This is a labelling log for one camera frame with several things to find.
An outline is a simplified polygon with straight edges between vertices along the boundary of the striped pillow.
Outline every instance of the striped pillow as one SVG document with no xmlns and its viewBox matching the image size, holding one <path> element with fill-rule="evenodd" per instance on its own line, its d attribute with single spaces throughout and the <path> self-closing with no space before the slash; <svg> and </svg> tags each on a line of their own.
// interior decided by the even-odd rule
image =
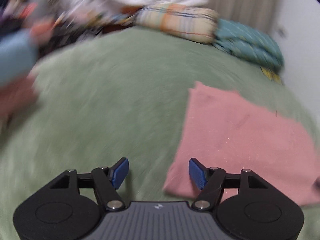
<svg viewBox="0 0 320 240">
<path fill-rule="evenodd" d="M 158 29 L 187 40 L 209 44 L 214 40 L 218 14 L 208 8 L 155 4 L 142 8 L 136 25 Z"/>
</svg>

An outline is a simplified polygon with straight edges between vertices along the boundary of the light blue object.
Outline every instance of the light blue object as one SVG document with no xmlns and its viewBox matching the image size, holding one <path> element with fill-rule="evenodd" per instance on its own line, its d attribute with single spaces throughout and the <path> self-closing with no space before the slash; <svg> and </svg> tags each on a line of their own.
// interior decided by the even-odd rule
<svg viewBox="0 0 320 240">
<path fill-rule="evenodd" d="M 21 30 L 0 40 L 0 87 L 28 74 L 37 60 L 37 46 L 28 30 Z"/>
<path fill-rule="evenodd" d="M 278 44 L 267 34 L 238 22 L 219 19 L 217 49 L 278 73 L 284 65 Z"/>
</svg>

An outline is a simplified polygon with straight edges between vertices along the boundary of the gray gripper base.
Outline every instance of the gray gripper base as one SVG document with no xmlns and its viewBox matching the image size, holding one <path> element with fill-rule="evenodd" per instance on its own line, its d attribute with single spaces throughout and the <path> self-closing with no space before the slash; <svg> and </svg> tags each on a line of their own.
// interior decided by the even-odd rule
<svg viewBox="0 0 320 240">
<path fill-rule="evenodd" d="M 209 213 L 187 202 L 131 202 L 108 213 L 84 240 L 231 240 Z"/>
</svg>

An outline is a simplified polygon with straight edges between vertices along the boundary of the green blanket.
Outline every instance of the green blanket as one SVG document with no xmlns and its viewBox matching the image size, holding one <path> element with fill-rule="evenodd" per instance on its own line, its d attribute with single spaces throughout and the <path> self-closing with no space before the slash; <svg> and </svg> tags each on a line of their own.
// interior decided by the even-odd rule
<svg viewBox="0 0 320 240">
<path fill-rule="evenodd" d="M 293 94 L 259 68 L 158 31 L 134 27 L 71 46 L 46 58 L 36 72 L 39 102 L 17 115 L 0 139 L 3 240 L 18 239 L 12 225 L 17 205 L 65 169 L 90 172 L 128 157 L 130 173 L 119 190 L 124 200 L 176 199 L 162 186 L 195 81 L 238 90 L 247 100 L 300 121 L 318 138 Z M 319 240 L 320 208 L 305 214 L 300 239 Z"/>
</svg>

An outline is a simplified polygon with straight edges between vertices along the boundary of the pink cloth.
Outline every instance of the pink cloth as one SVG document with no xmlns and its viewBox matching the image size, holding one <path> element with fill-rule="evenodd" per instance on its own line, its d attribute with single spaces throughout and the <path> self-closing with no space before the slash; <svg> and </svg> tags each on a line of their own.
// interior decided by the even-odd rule
<svg viewBox="0 0 320 240">
<path fill-rule="evenodd" d="M 300 123 L 271 113 L 243 99 L 196 82 L 189 91 L 182 140 L 167 173 L 164 191 L 195 198 L 188 162 L 228 173 L 253 170 L 299 205 L 320 202 L 313 183 L 320 175 L 313 141 Z M 222 200 L 236 195 L 226 189 Z"/>
<path fill-rule="evenodd" d="M 0 119 L 36 101 L 38 94 L 33 88 L 34 81 L 35 77 L 28 75 L 0 88 Z"/>
</svg>

